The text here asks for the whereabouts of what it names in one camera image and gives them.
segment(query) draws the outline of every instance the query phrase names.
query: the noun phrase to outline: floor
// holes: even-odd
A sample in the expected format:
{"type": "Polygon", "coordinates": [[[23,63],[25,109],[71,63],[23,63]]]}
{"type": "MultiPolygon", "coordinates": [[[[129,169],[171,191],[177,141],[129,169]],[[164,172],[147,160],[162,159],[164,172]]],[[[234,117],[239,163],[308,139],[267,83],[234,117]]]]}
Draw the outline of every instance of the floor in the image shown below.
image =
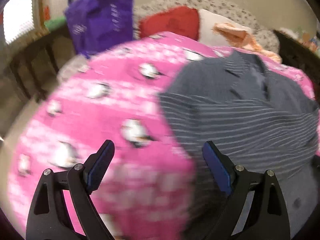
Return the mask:
{"type": "MultiPolygon", "coordinates": [[[[43,88],[50,93],[57,87],[57,85],[58,83],[56,80],[51,79],[43,86],[43,88]]],[[[7,178],[11,164],[11,157],[19,140],[20,134],[23,132],[28,121],[37,111],[38,107],[39,105],[36,103],[35,98],[28,101],[18,117],[15,119],[6,137],[3,138],[4,141],[2,142],[2,145],[0,143],[0,206],[9,221],[23,237],[25,237],[25,232],[22,232],[17,226],[17,221],[15,220],[9,204],[7,196],[7,178]]]]}
{"type": "Polygon", "coordinates": [[[0,73],[0,136],[4,137],[10,129],[17,115],[20,113],[27,98],[18,89],[12,74],[2,75],[0,73]]]}

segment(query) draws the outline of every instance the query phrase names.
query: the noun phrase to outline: striped fabric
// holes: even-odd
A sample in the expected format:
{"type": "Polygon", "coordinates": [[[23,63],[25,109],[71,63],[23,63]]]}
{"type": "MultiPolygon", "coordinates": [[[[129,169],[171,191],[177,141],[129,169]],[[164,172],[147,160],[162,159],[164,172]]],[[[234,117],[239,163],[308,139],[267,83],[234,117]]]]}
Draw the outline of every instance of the striped fabric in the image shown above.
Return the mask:
{"type": "Polygon", "coordinates": [[[317,104],[256,55],[235,51],[226,59],[190,63],[160,101],[196,163],[192,218],[224,200],[202,157],[206,141],[249,171],[272,169],[278,180],[300,171],[317,150],[317,104]]]}

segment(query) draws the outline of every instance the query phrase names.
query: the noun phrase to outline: bed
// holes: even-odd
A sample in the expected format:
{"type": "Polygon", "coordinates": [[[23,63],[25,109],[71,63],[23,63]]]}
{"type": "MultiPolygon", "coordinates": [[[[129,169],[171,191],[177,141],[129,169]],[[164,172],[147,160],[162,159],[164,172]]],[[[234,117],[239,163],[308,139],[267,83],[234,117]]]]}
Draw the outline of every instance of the bed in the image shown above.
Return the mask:
{"type": "MultiPolygon", "coordinates": [[[[136,5],[133,8],[133,36],[139,39],[139,21],[147,16],[178,6],[188,6],[197,10],[205,9],[215,14],[224,16],[240,25],[249,27],[257,42],[266,50],[278,53],[279,41],[276,35],[268,28],[258,22],[256,17],[248,10],[241,8],[237,4],[228,0],[152,0],[149,3],[136,5]]],[[[76,57],[65,64],[59,71],[57,79],[60,83],[65,82],[74,73],[79,66],[83,64],[84,59],[76,57]]]]}
{"type": "MultiPolygon", "coordinates": [[[[20,137],[8,193],[21,226],[26,226],[45,169],[70,169],[111,139],[115,157],[92,194],[103,221],[108,227],[112,223],[111,233],[131,239],[180,239],[193,202],[195,167],[165,121],[157,96],[188,62],[228,57],[233,50],[166,32],[120,44],[83,64],[42,103],[20,137]]],[[[312,84],[301,70],[261,58],[270,70],[295,80],[307,97],[314,98],[312,84]]],[[[316,171],[306,163],[280,185],[294,236],[317,205],[316,171]]],[[[65,198],[74,227],[82,233],[67,193],[65,198]]],[[[250,198],[244,210],[249,207],[250,198]]],[[[189,236],[201,227],[194,224],[192,229],[189,236]]]]}

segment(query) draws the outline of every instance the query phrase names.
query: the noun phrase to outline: penguin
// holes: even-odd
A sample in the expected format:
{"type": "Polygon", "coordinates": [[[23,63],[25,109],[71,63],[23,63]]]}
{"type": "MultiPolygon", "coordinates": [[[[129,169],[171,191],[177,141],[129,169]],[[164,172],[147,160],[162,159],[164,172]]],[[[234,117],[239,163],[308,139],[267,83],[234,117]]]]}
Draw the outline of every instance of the penguin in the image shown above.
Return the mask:
{"type": "Polygon", "coordinates": [[[289,68],[289,66],[284,65],[284,64],[281,64],[281,67],[282,67],[283,69],[285,69],[285,70],[289,68]]]}
{"type": "Polygon", "coordinates": [[[51,100],[47,106],[47,113],[51,116],[55,116],[58,113],[62,113],[61,102],[56,100],[51,100]]]}
{"type": "Polygon", "coordinates": [[[298,82],[298,81],[303,81],[304,80],[304,78],[303,78],[303,76],[301,76],[300,74],[296,74],[295,75],[295,79],[294,79],[294,81],[295,82],[298,82]]]}
{"type": "Polygon", "coordinates": [[[159,72],[156,67],[150,63],[142,63],[139,65],[139,72],[147,79],[157,79],[162,74],[159,72]]]}
{"type": "Polygon", "coordinates": [[[166,36],[164,35],[159,35],[159,34],[152,34],[149,36],[149,38],[152,38],[153,40],[159,40],[159,39],[162,39],[162,38],[165,38],[166,36]]]}
{"type": "Polygon", "coordinates": [[[184,55],[186,59],[190,61],[200,61],[204,59],[204,56],[189,49],[184,49],[184,55]]]}
{"type": "Polygon", "coordinates": [[[224,58],[225,56],[223,56],[223,54],[215,49],[212,49],[212,51],[218,56],[218,57],[222,57],[224,58]]]}
{"type": "Polygon", "coordinates": [[[81,73],[86,73],[89,69],[91,69],[88,65],[82,65],[78,71],[81,73]]]}
{"type": "Polygon", "coordinates": [[[125,48],[117,49],[114,53],[118,56],[123,56],[127,53],[132,53],[132,49],[125,47],[125,48]]]}
{"type": "Polygon", "coordinates": [[[18,171],[19,171],[19,175],[22,176],[22,177],[26,177],[29,174],[31,174],[31,171],[30,171],[30,156],[25,155],[25,154],[20,154],[19,155],[18,171]]]}
{"type": "Polygon", "coordinates": [[[50,164],[69,170],[78,163],[78,154],[76,149],[67,142],[58,142],[58,147],[53,153],[50,164]]]}
{"type": "Polygon", "coordinates": [[[93,85],[88,93],[87,97],[88,98],[102,98],[104,96],[108,96],[110,94],[111,88],[107,83],[96,83],[93,85]]]}
{"type": "Polygon", "coordinates": [[[121,126],[121,134],[135,148],[142,148],[156,141],[142,125],[140,120],[126,119],[121,126]]]}

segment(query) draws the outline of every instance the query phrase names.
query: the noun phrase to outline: orange cloth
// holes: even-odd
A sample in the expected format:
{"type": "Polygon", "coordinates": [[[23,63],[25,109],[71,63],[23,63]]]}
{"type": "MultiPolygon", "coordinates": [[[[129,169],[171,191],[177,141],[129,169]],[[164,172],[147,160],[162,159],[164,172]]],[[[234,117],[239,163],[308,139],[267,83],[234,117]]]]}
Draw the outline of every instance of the orange cloth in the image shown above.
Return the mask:
{"type": "Polygon", "coordinates": [[[49,6],[46,6],[44,8],[43,13],[44,13],[44,20],[45,21],[50,20],[50,9],[49,9],[49,6]]]}
{"type": "Polygon", "coordinates": [[[263,49],[252,34],[243,29],[236,28],[230,23],[215,24],[212,30],[223,35],[233,47],[255,51],[271,58],[277,63],[282,62],[282,58],[278,54],[263,49]]]}
{"type": "Polygon", "coordinates": [[[199,37],[199,14],[197,9],[179,6],[142,19],[139,28],[140,38],[169,31],[197,41],[199,37]]]}

